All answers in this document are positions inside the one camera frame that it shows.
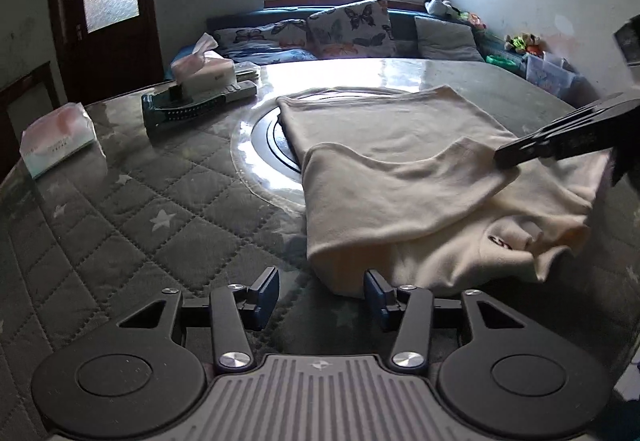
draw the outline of clear plastic bin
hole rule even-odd
[[[535,55],[527,56],[527,82],[544,89],[558,98],[564,98],[572,87],[577,75],[539,59]]]

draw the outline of folded cloth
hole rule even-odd
[[[515,136],[447,86],[278,104],[302,167],[307,256],[334,293],[362,296],[372,267],[438,296],[543,281],[587,240],[605,152],[497,170],[494,150]]]

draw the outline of quilted tablecloth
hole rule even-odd
[[[519,135],[570,110],[506,72],[483,82],[451,63],[400,59],[266,66],[258,100],[318,82],[344,85],[347,62],[357,85],[449,83],[463,96],[473,92]],[[280,352],[388,352],[394,335],[378,330],[364,303],[330,294],[312,274],[303,216],[269,204],[239,178],[230,137],[253,103],[150,140],[140,93],[107,100],[87,108],[99,145],[36,181],[21,163],[9,174],[0,189],[0,440],[46,434],[30,393],[40,361],[168,286],[207,296],[276,265],[279,302],[266,329],[249,333],[258,361]],[[615,377],[638,336],[638,199],[622,182],[600,201],[586,250],[546,283],[503,280],[484,289],[591,352]],[[434,337],[434,367],[455,342],[453,332]],[[190,330],[188,348],[210,361],[208,331]]]

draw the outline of ribbed gray plate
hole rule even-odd
[[[181,424],[149,441],[471,441],[417,376],[373,356],[270,355],[248,374],[220,377]]]

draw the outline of triangular cutout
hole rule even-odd
[[[482,315],[484,325],[489,329],[522,329],[524,325],[505,315],[502,311],[488,302],[478,302],[478,309]]]
[[[162,310],[164,310],[164,304],[166,304],[164,300],[149,304],[147,307],[145,307],[145,309],[140,310],[132,317],[126,319],[124,322],[119,324],[119,326],[135,329],[156,328],[160,323],[160,317],[162,316]]]

